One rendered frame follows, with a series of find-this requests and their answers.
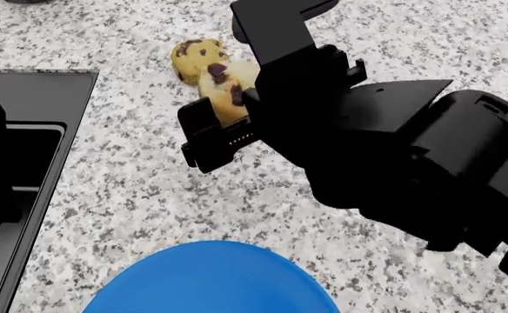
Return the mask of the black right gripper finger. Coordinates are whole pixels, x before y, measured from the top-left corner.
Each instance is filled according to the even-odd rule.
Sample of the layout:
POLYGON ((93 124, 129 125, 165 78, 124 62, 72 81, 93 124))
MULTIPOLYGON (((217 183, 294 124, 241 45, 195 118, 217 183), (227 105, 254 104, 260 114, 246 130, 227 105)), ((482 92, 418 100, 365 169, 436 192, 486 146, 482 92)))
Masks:
POLYGON ((261 66, 316 50, 305 22, 339 0, 237 0, 231 3, 233 35, 247 43, 261 66))
POLYGON ((231 145, 209 98, 186 104, 178 110, 177 118, 186 137, 182 152, 191 168, 208 174, 233 161, 237 149, 231 145))

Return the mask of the long chocolate chip pastry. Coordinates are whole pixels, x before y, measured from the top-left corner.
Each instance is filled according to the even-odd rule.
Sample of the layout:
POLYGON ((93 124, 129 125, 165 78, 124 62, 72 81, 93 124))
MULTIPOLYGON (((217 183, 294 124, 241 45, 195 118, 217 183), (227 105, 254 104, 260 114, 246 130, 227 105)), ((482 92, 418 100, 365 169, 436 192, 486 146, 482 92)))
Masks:
POLYGON ((198 80, 200 97, 208 97, 219 122, 224 126, 246 117, 242 93, 255 87, 259 68, 244 60, 216 62, 203 67, 198 80))

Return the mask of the round chocolate chip pastry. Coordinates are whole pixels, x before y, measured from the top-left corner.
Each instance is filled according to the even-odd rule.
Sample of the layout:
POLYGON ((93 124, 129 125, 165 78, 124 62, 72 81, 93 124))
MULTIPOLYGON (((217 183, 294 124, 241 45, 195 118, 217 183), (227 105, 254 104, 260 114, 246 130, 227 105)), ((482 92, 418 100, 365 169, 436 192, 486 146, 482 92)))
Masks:
POLYGON ((216 62, 227 62, 227 51, 217 39, 200 38, 178 43, 170 54, 173 70, 179 79, 196 86, 201 69, 216 62))

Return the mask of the blue round plate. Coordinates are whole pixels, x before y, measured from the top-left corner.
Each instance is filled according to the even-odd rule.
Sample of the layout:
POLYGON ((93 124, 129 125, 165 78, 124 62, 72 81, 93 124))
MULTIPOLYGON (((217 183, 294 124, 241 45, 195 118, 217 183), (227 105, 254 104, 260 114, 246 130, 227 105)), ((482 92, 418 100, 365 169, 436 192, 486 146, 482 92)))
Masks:
POLYGON ((292 261, 253 244, 179 244, 132 264, 83 313, 340 313, 292 261))

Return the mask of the black glass cooktop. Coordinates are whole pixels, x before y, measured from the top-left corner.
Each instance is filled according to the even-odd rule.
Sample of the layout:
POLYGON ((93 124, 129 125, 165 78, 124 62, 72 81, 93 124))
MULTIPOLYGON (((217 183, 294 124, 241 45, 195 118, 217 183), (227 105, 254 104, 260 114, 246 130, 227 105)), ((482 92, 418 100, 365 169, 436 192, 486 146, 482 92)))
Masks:
POLYGON ((97 80, 0 72, 0 313, 7 313, 97 80))

